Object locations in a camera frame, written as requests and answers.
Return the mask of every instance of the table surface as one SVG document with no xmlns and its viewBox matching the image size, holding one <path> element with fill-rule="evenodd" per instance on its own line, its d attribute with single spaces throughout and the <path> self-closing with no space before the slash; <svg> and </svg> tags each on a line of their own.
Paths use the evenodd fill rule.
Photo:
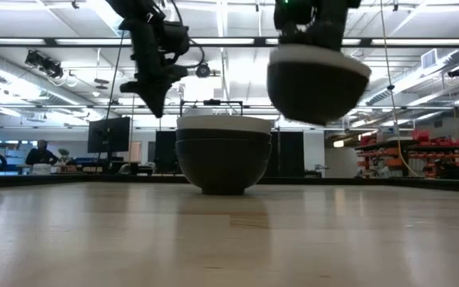
<svg viewBox="0 0 459 287">
<path fill-rule="evenodd" d="M 0 189 L 0 287 L 459 286 L 459 192 Z"/>
</svg>

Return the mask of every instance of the stacked bowls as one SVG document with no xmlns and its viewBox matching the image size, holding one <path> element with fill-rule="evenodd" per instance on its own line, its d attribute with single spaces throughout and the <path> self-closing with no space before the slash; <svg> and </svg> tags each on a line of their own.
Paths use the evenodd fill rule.
<svg viewBox="0 0 459 287">
<path fill-rule="evenodd" d="M 272 145 L 267 120 L 245 116 L 185 116 L 177 120 L 182 173 L 205 195 L 243 195 L 261 179 Z"/>
</svg>

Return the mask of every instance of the ceiling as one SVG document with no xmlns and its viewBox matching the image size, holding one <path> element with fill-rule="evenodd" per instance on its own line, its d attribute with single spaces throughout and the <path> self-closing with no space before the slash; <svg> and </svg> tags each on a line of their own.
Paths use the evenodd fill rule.
<svg viewBox="0 0 459 287">
<path fill-rule="evenodd" d="M 277 31 L 273 25 L 273 0 L 177 0 L 183 21 L 190 27 L 191 37 L 275 37 Z M 347 19 L 346 37 L 383 36 L 379 13 L 379 0 L 362 0 L 361 7 L 351 10 Z M 80 9 L 74 10 L 71 1 L 55 0 L 0 0 L 0 37 L 117 37 L 116 27 L 120 19 L 111 11 L 103 0 L 77 1 Z M 384 1 L 384 20 L 388 37 L 459 37 L 459 0 L 399 0 L 399 9 L 393 11 L 393 1 Z M 164 9 L 169 19 L 176 19 L 171 13 L 172 5 L 167 2 Z M 212 70 L 224 70 L 227 91 L 223 91 L 221 77 L 198 79 L 190 76 L 182 81 L 188 90 L 188 100 L 206 100 L 208 98 L 243 100 L 247 104 L 270 104 L 265 87 L 266 67 L 269 53 L 273 48 L 205 48 L 206 61 Z M 115 66 L 118 65 L 115 81 L 115 99 L 120 103 L 131 104 L 132 94 L 120 93 L 118 87 L 133 79 L 134 62 L 130 60 L 130 48 L 123 48 L 120 61 L 117 62 L 117 48 L 100 50 L 100 61 L 97 61 L 97 48 L 40 48 L 41 53 L 61 61 L 62 67 L 75 77 L 64 77 L 53 81 L 56 94 L 66 98 L 77 96 L 75 102 L 82 104 L 107 104 L 110 96 Z M 451 54 L 455 49 L 439 49 L 438 56 Z M 44 74 L 31 70 L 25 75 L 15 71 L 26 71 L 24 63 L 29 49 L 24 47 L 0 47 L 0 61 L 8 63 L 8 73 L 22 76 L 24 81 L 31 81 L 41 88 L 51 83 Z M 391 76 L 400 81 L 408 77 L 421 65 L 421 55 L 430 49 L 388 49 Z M 372 69 L 371 82 L 363 96 L 362 105 L 391 105 L 387 98 L 369 104 L 365 99 L 374 98 L 388 84 L 386 51 L 384 49 L 351 48 L 343 52 Z M 199 61 L 201 53 L 191 49 L 180 58 L 179 64 L 191 65 Z M 111 81 L 109 89 L 99 90 L 93 81 L 95 78 Z M 456 85 L 457 79 L 446 79 L 442 84 L 440 71 L 419 81 L 416 85 L 408 84 L 396 97 L 398 105 L 408 105 L 420 97 L 442 90 L 447 85 Z M 180 86 L 175 85 L 168 93 L 170 104 L 180 100 Z M 459 97 L 459 90 L 452 93 L 452 99 Z M 439 106 L 447 104 L 447 96 L 442 95 L 424 105 Z M 112 116 L 131 113 L 131 109 L 113 111 Z M 145 113 L 143 109 L 136 113 Z M 419 112 L 406 113 L 412 117 Z M 368 126 L 369 123 L 357 125 L 362 120 L 382 118 L 370 124 L 387 122 L 390 113 L 382 109 L 355 110 L 340 122 L 349 126 Z"/>
</svg>

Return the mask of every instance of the computer monitor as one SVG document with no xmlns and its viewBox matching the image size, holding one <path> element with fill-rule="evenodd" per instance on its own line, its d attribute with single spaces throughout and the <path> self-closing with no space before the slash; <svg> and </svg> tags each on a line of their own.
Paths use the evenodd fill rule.
<svg viewBox="0 0 459 287">
<path fill-rule="evenodd" d="M 129 117 L 89 123 L 88 153 L 128 151 Z"/>
</svg>

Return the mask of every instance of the person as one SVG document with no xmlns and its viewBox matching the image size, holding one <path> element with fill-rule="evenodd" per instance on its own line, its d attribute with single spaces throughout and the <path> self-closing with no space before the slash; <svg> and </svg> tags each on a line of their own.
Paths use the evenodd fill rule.
<svg viewBox="0 0 459 287">
<path fill-rule="evenodd" d="M 57 163 L 58 158 L 52 152 L 47 150 L 47 142 L 45 140 L 39 140 L 37 148 L 34 148 L 29 152 L 25 161 L 25 164 L 29 165 L 37 163 L 54 165 Z"/>
</svg>

